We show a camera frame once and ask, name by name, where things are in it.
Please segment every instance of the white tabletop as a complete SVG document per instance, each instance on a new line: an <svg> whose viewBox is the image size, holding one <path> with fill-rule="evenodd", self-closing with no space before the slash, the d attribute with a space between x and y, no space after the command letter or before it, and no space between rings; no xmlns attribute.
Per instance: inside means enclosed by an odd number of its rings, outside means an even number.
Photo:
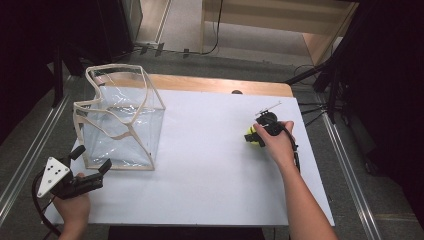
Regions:
<svg viewBox="0 0 424 240"><path fill-rule="evenodd" d="M293 120L301 174L334 225L295 98L159 90L167 107L155 171L113 171L90 192L90 223L129 225L287 225L284 187L265 148L244 134L260 110ZM96 171L72 162L74 174ZM54 206L46 216L63 222Z"/></svg>

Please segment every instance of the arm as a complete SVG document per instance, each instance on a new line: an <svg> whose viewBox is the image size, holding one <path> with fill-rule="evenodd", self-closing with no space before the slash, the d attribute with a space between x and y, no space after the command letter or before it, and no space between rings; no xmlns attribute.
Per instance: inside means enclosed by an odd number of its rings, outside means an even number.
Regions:
<svg viewBox="0 0 424 240"><path fill-rule="evenodd" d="M88 215L90 214L90 198L88 193L66 200L56 197L53 204L64 221L63 232L59 239L82 239L87 228Z"/></svg>
<svg viewBox="0 0 424 240"><path fill-rule="evenodd" d="M281 124L292 132L293 122ZM287 134L283 131L278 136L271 136L259 124L253 126L264 140L283 177L292 239L337 239L327 217L294 165L293 150Z"/></svg>

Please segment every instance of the person's left hand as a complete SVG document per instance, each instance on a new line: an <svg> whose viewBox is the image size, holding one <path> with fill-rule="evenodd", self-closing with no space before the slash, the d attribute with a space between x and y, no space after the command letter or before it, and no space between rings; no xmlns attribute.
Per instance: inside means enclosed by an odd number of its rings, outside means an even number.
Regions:
<svg viewBox="0 0 424 240"><path fill-rule="evenodd" d="M84 174L78 173L78 176L84 177ZM81 239L91 208L88 193L66 200L55 197L53 204L64 221L64 230L59 239Z"/></svg>

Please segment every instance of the yellow object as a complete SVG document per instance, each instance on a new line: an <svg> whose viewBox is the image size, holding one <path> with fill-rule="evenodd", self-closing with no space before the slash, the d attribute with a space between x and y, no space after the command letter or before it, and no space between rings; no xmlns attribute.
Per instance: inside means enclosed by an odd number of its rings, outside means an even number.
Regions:
<svg viewBox="0 0 424 240"><path fill-rule="evenodd" d="M250 128L247 129L247 134L253 134L255 132L256 132L256 130L253 126L250 126ZM259 145L258 141L250 142L250 143L253 144L253 145Z"/></svg>

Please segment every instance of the clear plastic bag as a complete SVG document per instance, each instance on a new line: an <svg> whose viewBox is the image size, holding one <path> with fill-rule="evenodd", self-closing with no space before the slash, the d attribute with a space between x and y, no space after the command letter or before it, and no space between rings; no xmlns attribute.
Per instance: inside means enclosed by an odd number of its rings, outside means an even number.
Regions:
<svg viewBox="0 0 424 240"><path fill-rule="evenodd" d="M87 168L154 170L165 105L140 66L90 67L94 99L74 103L74 125Z"/></svg>

